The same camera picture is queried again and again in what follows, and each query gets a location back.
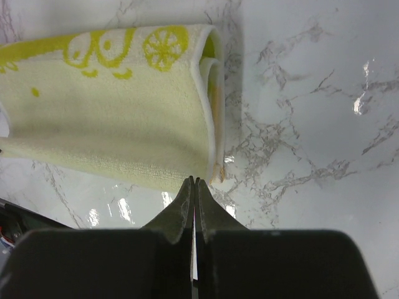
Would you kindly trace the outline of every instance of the towel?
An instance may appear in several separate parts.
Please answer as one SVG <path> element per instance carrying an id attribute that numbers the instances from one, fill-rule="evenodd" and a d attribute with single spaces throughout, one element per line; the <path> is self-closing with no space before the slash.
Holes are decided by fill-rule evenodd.
<path id="1" fill-rule="evenodd" d="M 178 191 L 223 180 L 223 51 L 209 25 L 101 30 L 0 46 L 3 157 Z"/>

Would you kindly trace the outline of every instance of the black object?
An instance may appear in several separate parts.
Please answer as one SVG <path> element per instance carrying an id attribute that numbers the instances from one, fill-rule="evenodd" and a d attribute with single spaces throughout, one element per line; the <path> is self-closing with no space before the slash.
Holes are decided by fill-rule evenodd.
<path id="1" fill-rule="evenodd" d="M 195 219 L 198 281 L 191 282 Z M 247 230 L 186 179 L 140 230 L 28 232 L 1 298 L 378 298 L 360 252 L 330 230 Z"/>

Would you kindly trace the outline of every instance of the yellow dot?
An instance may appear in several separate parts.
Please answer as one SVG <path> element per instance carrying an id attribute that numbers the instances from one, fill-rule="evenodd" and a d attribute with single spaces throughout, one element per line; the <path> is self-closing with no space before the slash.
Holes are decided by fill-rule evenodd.
<path id="1" fill-rule="evenodd" d="M 110 42 L 109 40 L 106 40 L 106 41 L 104 42 L 104 49 L 105 49 L 105 50 L 111 49 L 111 42 Z"/>
<path id="2" fill-rule="evenodd" d="M 38 91 L 36 88 L 32 87 L 32 94 L 33 94 L 35 97 L 38 97 L 40 93 L 39 93 L 39 91 Z"/>
<path id="3" fill-rule="evenodd" d="M 80 51 L 75 51 L 73 58 L 77 59 L 80 55 Z"/>

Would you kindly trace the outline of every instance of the marble table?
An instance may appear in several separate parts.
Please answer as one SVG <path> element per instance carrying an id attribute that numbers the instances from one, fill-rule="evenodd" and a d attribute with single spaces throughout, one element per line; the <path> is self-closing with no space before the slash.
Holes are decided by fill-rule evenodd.
<path id="1" fill-rule="evenodd" d="M 397 0 L 0 0 L 0 42 L 215 24 L 227 137 L 215 199 L 252 229 L 344 231 L 388 299 L 399 297 L 398 14 Z M 111 228 L 140 227 L 174 194 L 0 159 L 0 197 L 71 227 Z"/>

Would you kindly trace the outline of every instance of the citrus slice design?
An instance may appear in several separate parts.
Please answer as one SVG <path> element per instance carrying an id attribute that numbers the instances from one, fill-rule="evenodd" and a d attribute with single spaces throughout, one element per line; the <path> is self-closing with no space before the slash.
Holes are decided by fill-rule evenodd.
<path id="1" fill-rule="evenodd" d="M 165 26 L 155 29 L 143 43 L 148 65 L 167 72 L 188 48 L 188 32 L 184 26 Z"/>

